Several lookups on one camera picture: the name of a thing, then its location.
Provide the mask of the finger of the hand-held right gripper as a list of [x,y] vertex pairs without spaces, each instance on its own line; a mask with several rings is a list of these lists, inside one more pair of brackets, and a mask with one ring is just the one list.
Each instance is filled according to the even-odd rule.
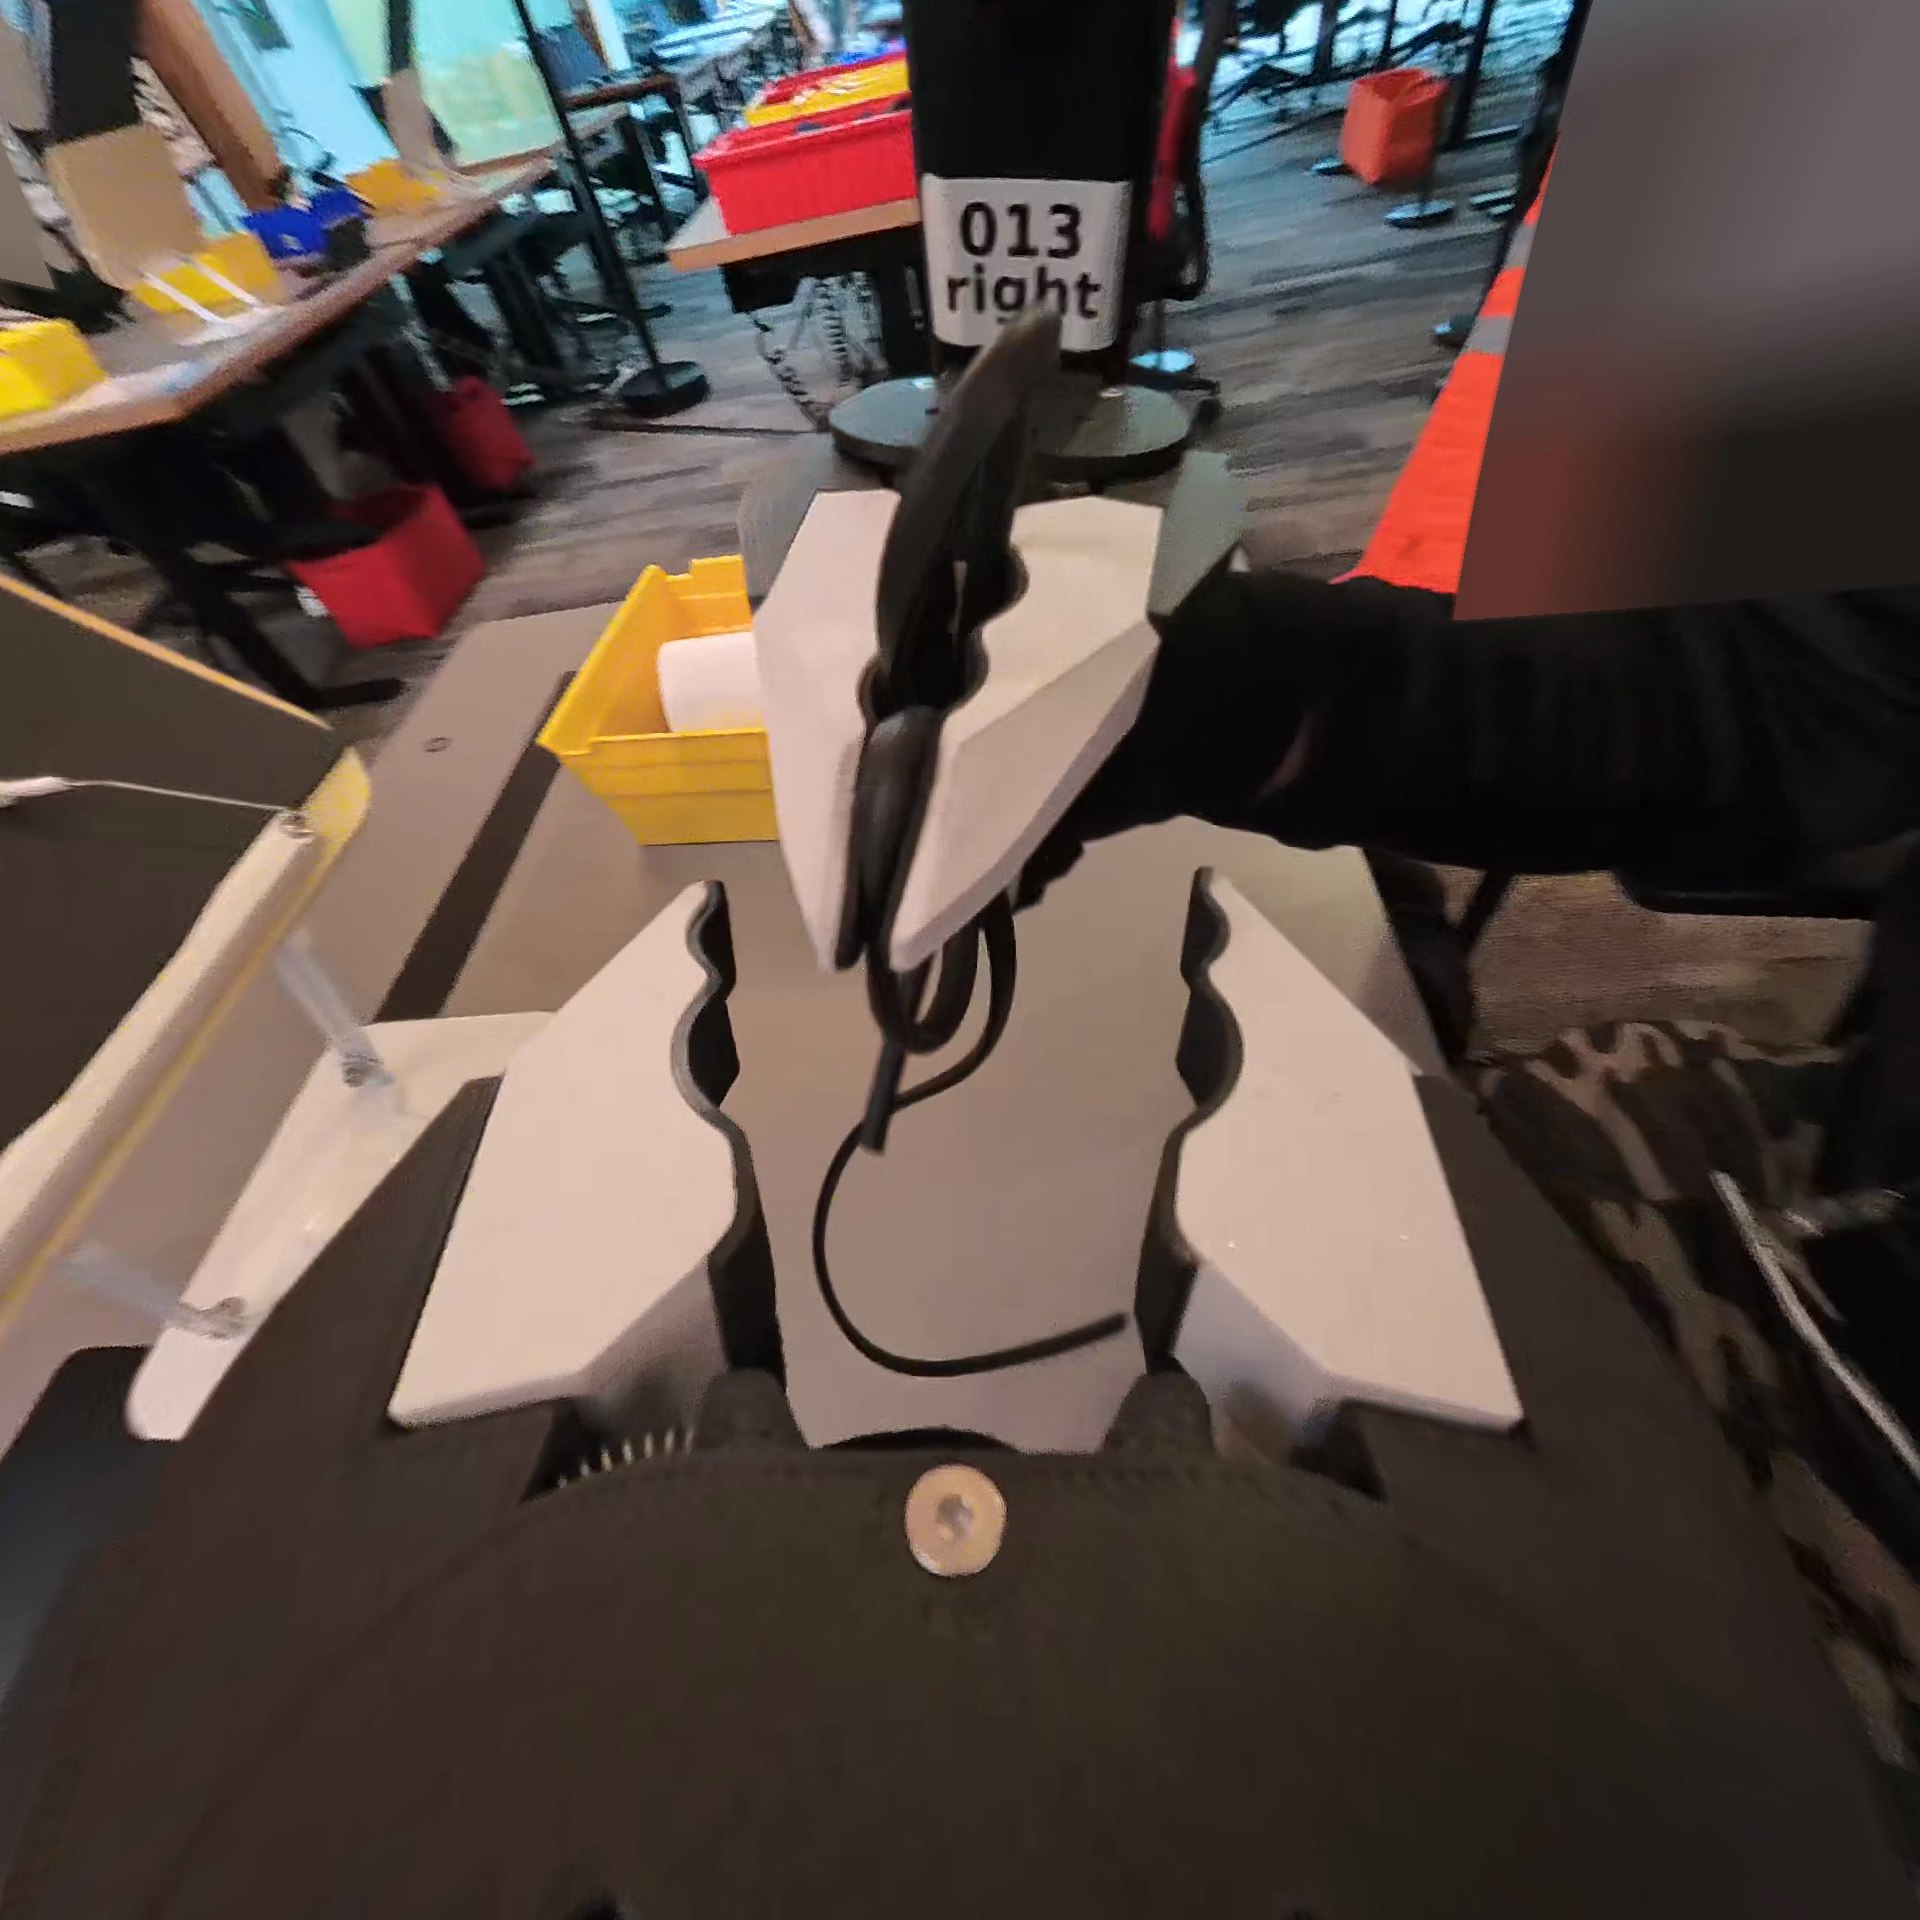
[[852,801],[878,661],[878,585],[900,510],[892,491],[819,493],[754,614],[778,844],[805,939],[850,966]]
[[1020,595],[980,632],[981,679],[941,721],[886,963],[907,975],[1020,880],[1139,716],[1164,512],[1080,497],[1023,506]]

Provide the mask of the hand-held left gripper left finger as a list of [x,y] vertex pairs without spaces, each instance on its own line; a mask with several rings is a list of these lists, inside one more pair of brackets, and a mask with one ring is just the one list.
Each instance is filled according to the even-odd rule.
[[563,1407],[689,1429],[741,1222],[726,891],[683,887],[509,1058],[392,1392],[398,1429]]

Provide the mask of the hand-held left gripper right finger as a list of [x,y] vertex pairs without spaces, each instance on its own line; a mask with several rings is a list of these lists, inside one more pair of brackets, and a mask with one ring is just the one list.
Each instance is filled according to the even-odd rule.
[[1408,1055],[1225,877],[1198,872],[1155,1183],[1155,1366],[1244,1437],[1351,1407],[1507,1434],[1507,1366]]

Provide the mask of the white roll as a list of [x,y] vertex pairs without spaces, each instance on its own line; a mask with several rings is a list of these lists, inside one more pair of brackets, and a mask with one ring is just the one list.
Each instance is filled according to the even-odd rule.
[[756,632],[665,640],[654,663],[661,730],[674,737],[761,733]]

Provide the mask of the yellow plastic bin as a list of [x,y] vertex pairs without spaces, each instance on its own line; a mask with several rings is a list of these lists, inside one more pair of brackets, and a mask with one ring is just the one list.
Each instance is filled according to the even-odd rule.
[[770,844],[778,836],[766,730],[661,730],[665,642],[754,630],[740,555],[647,567],[607,617],[539,730],[539,745],[645,849]]

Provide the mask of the person's right forearm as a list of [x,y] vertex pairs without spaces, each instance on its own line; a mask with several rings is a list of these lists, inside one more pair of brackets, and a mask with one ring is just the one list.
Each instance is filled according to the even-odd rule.
[[1307,606],[1256,808],[1290,847],[1771,882],[1915,835],[1911,587],[1466,621],[1355,576]]

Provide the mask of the person's right hand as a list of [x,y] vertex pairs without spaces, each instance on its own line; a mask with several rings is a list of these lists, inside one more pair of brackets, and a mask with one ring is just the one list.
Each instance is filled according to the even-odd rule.
[[1259,568],[1219,572],[1155,617],[1137,714],[1025,859],[1014,909],[1035,907],[1089,844],[1180,819],[1244,824],[1300,746],[1330,606],[1330,585]]

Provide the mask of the red plastic bin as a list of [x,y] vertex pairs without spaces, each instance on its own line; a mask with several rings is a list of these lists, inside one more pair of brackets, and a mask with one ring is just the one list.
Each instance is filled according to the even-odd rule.
[[1450,95],[1447,77],[1416,65],[1358,77],[1339,122],[1342,172],[1368,188],[1418,182],[1435,157]]
[[736,127],[696,157],[733,236],[801,226],[917,194],[913,119],[903,96]]
[[284,568],[356,652],[440,639],[486,576],[482,548],[432,484],[342,503],[337,518],[358,544]]

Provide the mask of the small wooden desk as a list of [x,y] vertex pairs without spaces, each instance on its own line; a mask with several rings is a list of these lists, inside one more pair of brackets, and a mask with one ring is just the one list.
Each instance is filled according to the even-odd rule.
[[926,250],[915,198],[731,233],[706,201],[665,240],[676,274],[717,272],[736,315],[778,307],[801,280],[860,276],[876,315],[876,342],[887,376],[932,373],[926,320]]

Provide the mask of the white board stand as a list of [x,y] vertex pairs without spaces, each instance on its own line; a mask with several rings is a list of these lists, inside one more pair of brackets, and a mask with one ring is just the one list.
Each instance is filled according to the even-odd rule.
[[453,1096],[498,1079],[551,1021],[362,1023],[305,930],[280,944],[273,970],[322,1055],[192,1277],[171,1289],[95,1244],[54,1268],[61,1285],[130,1309],[156,1334],[124,1405],[141,1442],[186,1438],[249,1338]]

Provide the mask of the person's camouflage pants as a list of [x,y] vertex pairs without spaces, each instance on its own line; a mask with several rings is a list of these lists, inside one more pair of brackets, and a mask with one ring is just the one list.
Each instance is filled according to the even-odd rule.
[[1716,1179],[1816,1192],[1845,1057],[1702,1021],[1573,1029],[1467,1089],[1500,1145],[1692,1380],[1785,1540],[1869,1753],[1915,1789],[1915,1476],[1803,1342]]

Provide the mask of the orange traffic cone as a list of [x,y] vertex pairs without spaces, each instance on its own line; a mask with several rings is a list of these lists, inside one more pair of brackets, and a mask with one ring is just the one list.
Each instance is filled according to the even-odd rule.
[[1467,324],[1355,568],[1343,581],[1378,581],[1442,597],[1459,589],[1484,449],[1544,201],[1542,185],[1512,228],[1493,283]]

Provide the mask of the wooden board with black mat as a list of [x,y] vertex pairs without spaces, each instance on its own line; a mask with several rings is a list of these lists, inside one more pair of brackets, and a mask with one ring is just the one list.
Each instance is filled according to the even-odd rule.
[[301,708],[3,581],[3,1320],[156,1130],[371,810]]

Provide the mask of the small blue bin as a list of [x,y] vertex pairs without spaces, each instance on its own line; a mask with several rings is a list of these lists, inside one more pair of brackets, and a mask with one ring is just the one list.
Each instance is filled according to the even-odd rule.
[[362,258],[365,240],[351,243],[347,235],[365,235],[370,221],[367,202],[351,188],[335,185],[301,202],[249,210],[244,214],[244,228],[277,269],[291,269],[334,258],[337,246],[346,246],[351,258]]

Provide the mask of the long wooden desk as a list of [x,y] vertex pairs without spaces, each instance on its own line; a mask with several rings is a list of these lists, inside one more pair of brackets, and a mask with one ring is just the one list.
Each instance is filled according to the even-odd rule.
[[97,355],[105,376],[55,405],[3,419],[3,463],[35,460],[88,503],[105,531],[148,565],[161,600],[192,621],[217,669],[233,669],[276,700],[327,716],[379,708],[401,697],[394,679],[314,682],[281,655],[233,599],[211,565],[158,520],[158,489],[125,489],[108,472],[114,445],[201,421],[228,397],[255,388],[325,329],[347,324],[365,303],[422,258],[464,236],[505,201],[539,186],[557,166],[551,149],[464,174],[450,201],[398,221],[375,222],[365,261],[299,298],[203,322],[190,339],[169,335],[153,315],[108,335]]

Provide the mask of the small yellow bin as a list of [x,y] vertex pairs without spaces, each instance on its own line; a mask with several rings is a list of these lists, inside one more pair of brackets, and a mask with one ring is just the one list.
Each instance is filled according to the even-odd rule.
[[105,379],[105,368],[76,324],[57,319],[1,324],[1,421],[57,411],[101,387]]

